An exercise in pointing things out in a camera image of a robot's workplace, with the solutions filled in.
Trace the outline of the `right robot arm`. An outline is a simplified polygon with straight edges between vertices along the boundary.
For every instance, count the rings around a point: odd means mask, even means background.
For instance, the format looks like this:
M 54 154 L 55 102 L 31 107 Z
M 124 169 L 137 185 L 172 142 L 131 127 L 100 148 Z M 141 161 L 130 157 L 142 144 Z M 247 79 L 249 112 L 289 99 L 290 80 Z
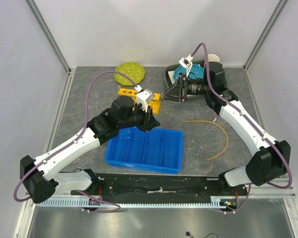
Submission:
M 205 67 L 192 64 L 189 68 L 172 65 L 165 76 L 168 89 L 161 95 L 161 100 L 180 103 L 204 98 L 207 105 L 236 131 L 252 155 L 246 166 L 219 175 L 217 187 L 221 194 L 229 195 L 242 184 L 277 187 L 272 181 L 283 175 L 288 175 L 289 181 L 280 188 L 292 185 L 290 144 L 285 140 L 278 141 L 250 116 L 239 98 L 228 89 L 221 63 L 210 62 Z

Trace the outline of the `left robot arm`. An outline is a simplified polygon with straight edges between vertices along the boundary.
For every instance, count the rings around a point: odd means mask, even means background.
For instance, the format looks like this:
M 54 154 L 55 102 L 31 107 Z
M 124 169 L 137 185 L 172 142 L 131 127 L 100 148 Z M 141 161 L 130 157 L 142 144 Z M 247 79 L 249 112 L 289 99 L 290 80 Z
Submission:
M 120 96 L 111 107 L 93 117 L 60 146 L 36 158 L 23 157 L 18 185 L 25 187 L 28 198 L 35 204 L 49 199 L 63 185 L 70 190 L 83 190 L 88 195 L 94 195 L 99 190 L 99 183 L 91 173 L 83 172 L 82 176 L 71 173 L 69 181 L 61 182 L 57 179 L 60 171 L 79 156 L 116 137 L 122 129 L 136 127 L 148 132 L 158 126 L 160 123 L 154 117 L 152 107 L 143 110 L 142 104 L 135 103 L 128 96 Z

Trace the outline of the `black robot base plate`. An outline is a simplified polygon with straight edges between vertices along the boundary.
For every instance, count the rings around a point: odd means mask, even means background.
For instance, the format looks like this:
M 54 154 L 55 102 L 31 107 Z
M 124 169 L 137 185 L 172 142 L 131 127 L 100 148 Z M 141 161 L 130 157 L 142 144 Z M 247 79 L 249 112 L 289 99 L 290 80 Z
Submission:
M 95 174 L 85 193 L 107 202 L 208 202 L 212 196 L 245 196 L 243 185 L 223 188 L 217 178 L 197 176 Z

